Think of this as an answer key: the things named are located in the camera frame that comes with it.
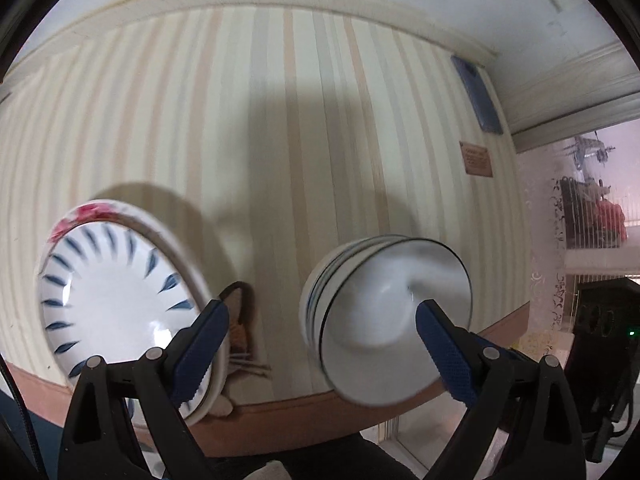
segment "striped wallpaper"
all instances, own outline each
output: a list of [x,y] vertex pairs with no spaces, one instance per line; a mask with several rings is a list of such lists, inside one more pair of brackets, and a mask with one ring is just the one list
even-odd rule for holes
[[[298,333],[298,297],[348,240],[398,232],[450,245],[472,277],[473,330],[524,304],[529,230],[511,136],[482,133],[449,57],[337,14],[211,7],[49,58],[0,105],[8,360],[64,383],[40,332],[34,268],[54,222],[92,198],[156,215],[213,291],[254,285],[252,334],[273,379],[233,384],[239,403],[328,389]],[[460,140],[489,149],[494,178],[465,173]]]

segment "wooden baseboard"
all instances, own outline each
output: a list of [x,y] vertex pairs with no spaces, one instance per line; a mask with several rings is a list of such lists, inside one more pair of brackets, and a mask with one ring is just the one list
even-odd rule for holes
[[[529,303],[481,332],[484,338],[509,346],[526,331]],[[42,418],[64,425],[71,391],[10,365],[27,407]],[[191,433],[207,456],[242,456],[311,446],[390,420],[444,392],[440,380],[395,406],[367,408],[341,399],[334,392],[298,399],[236,406],[225,418],[206,416]],[[150,436],[138,433],[151,444]]]

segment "blue and white bowl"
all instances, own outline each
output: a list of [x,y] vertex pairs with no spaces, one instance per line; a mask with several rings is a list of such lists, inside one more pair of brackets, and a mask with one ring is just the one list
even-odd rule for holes
[[[54,230],[36,280],[50,350],[72,386],[93,355],[114,363],[165,348],[211,298],[197,269],[180,257],[183,248],[157,220],[124,203],[98,203],[100,214],[71,212],[61,222],[65,229]],[[195,397],[180,407],[188,424],[220,394],[227,363],[228,338]],[[128,408],[134,425],[145,427],[138,401],[130,399]]]
[[429,299],[469,327],[471,282],[451,249],[402,235],[366,238],[332,251],[312,271],[300,328],[338,394],[365,406],[398,404],[438,379],[415,327],[416,309]]

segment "red floral pattern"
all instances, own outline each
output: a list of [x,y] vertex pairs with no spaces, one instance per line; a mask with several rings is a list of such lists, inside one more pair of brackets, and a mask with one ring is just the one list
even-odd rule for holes
[[104,202],[81,205],[75,211],[76,222],[86,222],[88,220],[105,220],[113,218],[115,211]]
[[116,211],[111,205],[104,202],[84,204],[73,211],[72,218],[63,218],[51,231],[49,243],[56,243],[78,224],[91,220],[108,220],[116,216]]
[[73,222],[70,222],[68,219],[63,218],[60,222],[56,224],[56,226],[53,228],[53,231],[51,231],[49,242],[50,243],[57,242],[58,240],[60,240],[60,238],[62,238],[65,234],[67,234],[73,226],[74,226]]

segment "stack of bowls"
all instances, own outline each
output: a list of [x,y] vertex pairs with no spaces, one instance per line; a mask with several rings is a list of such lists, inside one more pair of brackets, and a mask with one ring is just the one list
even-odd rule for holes
[[341,396],[396,404],[439,377],[415,328],[417,306],[430,299],[468,328],[471,284],[451,249],[402,235],[358,240],[328,254],[306,281],[302,335]]

